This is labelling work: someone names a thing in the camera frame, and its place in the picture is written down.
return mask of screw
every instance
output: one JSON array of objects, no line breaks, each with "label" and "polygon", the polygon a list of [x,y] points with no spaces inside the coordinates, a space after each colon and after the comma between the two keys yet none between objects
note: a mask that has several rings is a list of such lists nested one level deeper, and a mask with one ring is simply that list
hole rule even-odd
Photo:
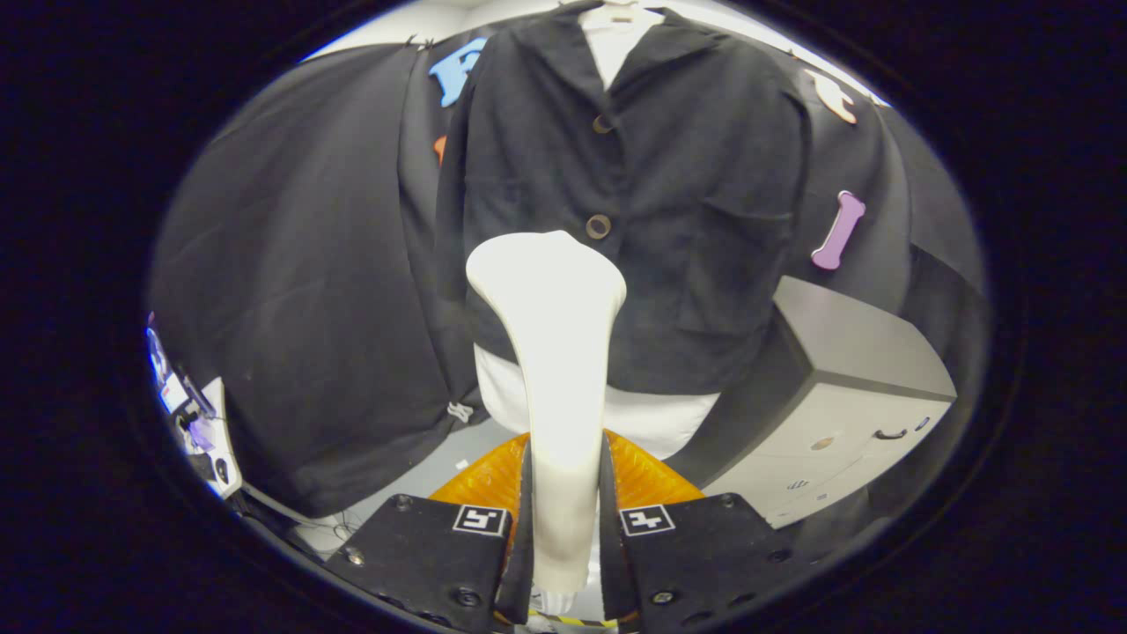
[{"label": "screw", "polygon": [[454,598],[458,599],[459,605],[468,608],[476,608],[481,605],[481,597],[469,588],[459,588],[458,592],[454,593]]},{"label": "screw", "polygon": [[364,565],[364,554],[356,548],[348,546],[345,548],[345,554],[348,556],[348,563],[357,566]]}]

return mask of hanger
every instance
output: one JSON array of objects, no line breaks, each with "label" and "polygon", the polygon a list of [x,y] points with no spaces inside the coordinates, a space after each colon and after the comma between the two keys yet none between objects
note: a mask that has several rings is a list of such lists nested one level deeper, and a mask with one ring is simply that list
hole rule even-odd
[{"label": "hanger", "polygon": [[633,24],[653,25],[660,17],[641,7],[638,0],[603,0],[603,6],[579,15],[584,30],[613,28]]}]

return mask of white mannequin arm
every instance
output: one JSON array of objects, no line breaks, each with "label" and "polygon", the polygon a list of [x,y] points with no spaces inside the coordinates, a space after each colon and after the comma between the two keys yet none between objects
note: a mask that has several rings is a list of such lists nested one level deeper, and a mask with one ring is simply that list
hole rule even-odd
[{"label": "white mannequin arm", "polygon": [[533,580],[549,592],[578,592],[595,526],[607,348],[625,280],[565,231],[487,240],[465,274],[505,325],[524,375]]}]

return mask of white label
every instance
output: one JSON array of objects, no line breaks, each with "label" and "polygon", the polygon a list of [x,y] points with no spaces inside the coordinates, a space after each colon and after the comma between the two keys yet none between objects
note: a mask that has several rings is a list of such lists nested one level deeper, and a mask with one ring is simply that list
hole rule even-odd
[{"label": "white label", "polygon": [[160,400],[165,402],[165,409],[171,414],[184,405],[188,401],[188,393],[184,391],[184,386],[180,385],[180,378],[176,374],[168,376],[168,382],[165,383],[165,387],[160,391]]}]

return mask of mannequin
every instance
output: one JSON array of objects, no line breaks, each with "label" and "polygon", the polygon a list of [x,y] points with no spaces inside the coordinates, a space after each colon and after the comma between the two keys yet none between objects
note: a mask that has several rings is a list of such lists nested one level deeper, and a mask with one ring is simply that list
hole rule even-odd
[{"label": "mannequin", "polygon": [[[644,9],[637,0],[605,0],[580,14],[578,21],[607,89],[630,51],[665,16]],[[515,434],[529,431],[521,368],[478,346],[473,352],[486,410],[502,427]],[[606,429],[665,459],[689,443],[719,396],[639,394],[607,386],[603,421]]]},{"label": "mannequin", "polygon": [[627,55],[649,27],[663,21],[665,16],[642,9],[637,0],[605,0],[602,7],[579,15],[603,88],[611,87]]}]

